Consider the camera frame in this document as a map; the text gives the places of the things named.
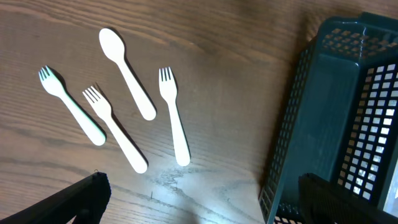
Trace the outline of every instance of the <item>plastic fork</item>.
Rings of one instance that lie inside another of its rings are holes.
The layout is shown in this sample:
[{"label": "plastic fork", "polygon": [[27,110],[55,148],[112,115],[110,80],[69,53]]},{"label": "plastic fork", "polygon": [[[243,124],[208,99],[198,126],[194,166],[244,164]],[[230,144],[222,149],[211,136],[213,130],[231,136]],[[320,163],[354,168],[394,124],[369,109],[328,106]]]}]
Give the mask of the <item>plastic fork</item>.
[{"label": "plastic fork", "polygon": [[160,94],[169,106],[175,158],[180,166],[186,166],[190,163],[191,156],[177,109],[177,85],[170,67],[159,69],[159,88]]},{"label": "plastic fork", "polygon": [[48,66],[43,67],[39,71],[39,78],[45,91],[53,96],[59,97],[63,101],[88,138],[97,146],[103,145],[106,140],[104,132],[102,132],[93,120],[91,120],[91,118],[89,118],[70,98],[60,80]]},{"label": "plastic fork", "polygon": [[148,163],[114,121],[112,117],[112,107],[109,102],[92,86],[85,90],[83,95],[93,107],[98,117],[104,120],[106,125],[108,125],[108,128],[119,143],[120,148],[123,150],[132,168],[137,173],[143,174],[148,169]]}]

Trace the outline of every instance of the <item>green basket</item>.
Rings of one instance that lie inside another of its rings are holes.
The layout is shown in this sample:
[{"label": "green basket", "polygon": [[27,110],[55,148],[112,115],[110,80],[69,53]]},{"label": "green basket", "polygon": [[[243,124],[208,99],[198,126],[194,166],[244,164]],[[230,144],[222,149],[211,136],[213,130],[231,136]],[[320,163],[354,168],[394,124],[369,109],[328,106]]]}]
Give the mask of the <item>green basket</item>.
[{"label": "green basket", "polygon": [[266,223],[304,223],[298,179],[306,173],[386,210],[398,188],[397,46],[398,21],[386,17],[364,12],[320,26],[300,54],[271,150],[259,197]]}]

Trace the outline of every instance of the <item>plastic utensil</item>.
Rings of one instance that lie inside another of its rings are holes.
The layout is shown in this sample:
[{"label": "plastic utensil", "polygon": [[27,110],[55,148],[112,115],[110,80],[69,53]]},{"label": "plastic utensil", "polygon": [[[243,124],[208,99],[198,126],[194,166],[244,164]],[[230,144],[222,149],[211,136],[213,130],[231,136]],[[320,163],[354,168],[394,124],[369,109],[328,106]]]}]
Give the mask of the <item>plastic utensil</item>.
[{"label": "plastic utensil", "polygon": [[175,158],[180,166],[186,166],[190,163],[191,156],[177,109],[177,86],[170,67],[159,69],[159,88],[160,94],[169,106]]},{"label": "plastic utensil", "polygon": [[60,80],[54,75],[48,66],[45,66],[45,68],[42,68],[39,71],[39,78],[45,91],[53,96],[59,97],[63,101],[88,138],[97,146],[103,145],[106,140],[105,134],[70,98]]},{"label": "plastic utensil", "polygon": [[88,88],[83,92],[87,101],[93,107],[95,113],[104,120],[111,130],[114,138],[119,143],[132,168],[139,174],[143,174],[148,169],[148,163],[126,135],[120,130],[120,127],[112,118],[112,107],[109,102],[94,88]]},{"label": "plastic utensil", "polygon": [[153,120],[156,117],[155,106],[127,66],[122,39],[111,29],[104,28],[99,32],[99,42],[105,56],[118,65],[141,115],[148,121]]}]

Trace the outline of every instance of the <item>fork head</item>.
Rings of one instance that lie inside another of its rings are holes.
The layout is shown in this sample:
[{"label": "fork head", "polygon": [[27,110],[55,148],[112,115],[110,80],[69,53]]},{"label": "fork head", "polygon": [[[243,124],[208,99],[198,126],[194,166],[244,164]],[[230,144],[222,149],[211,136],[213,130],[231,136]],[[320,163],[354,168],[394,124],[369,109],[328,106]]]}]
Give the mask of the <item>fork head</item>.
[{"label": "fork head", "polygon": [[83,95],[93,107],[95,113],[101,119],[108,119],[112,113],[112,107],[103,95],[99,93],[93,86],[83,91]]},{"label": "fork head", "polygon": [[65,94],[65,89],[61,81],[54,75],[48,66],[42,67],[42,69],[40,69],[39,78],[47,93],[57,97],[61,97]]},{"label": "fork head", "polygon": [[177,86],[170,67],[159,69],[160,94],[166,102],[175,101],[177,98]]}]

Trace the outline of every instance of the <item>spoon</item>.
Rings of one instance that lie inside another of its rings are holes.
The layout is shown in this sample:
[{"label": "spoon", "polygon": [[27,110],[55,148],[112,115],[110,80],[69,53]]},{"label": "spoon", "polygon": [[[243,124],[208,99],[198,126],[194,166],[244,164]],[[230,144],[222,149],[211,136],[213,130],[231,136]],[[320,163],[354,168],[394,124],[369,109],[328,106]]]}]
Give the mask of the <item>spoon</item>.
[{"label": "spoon", "polygon": [[141,115],[148,121],[155,119],[155,106],[127,66],[126,49],[122,39],[111,29],[104,28],[99,32],[99,42],[105,56],[118,65]]}]

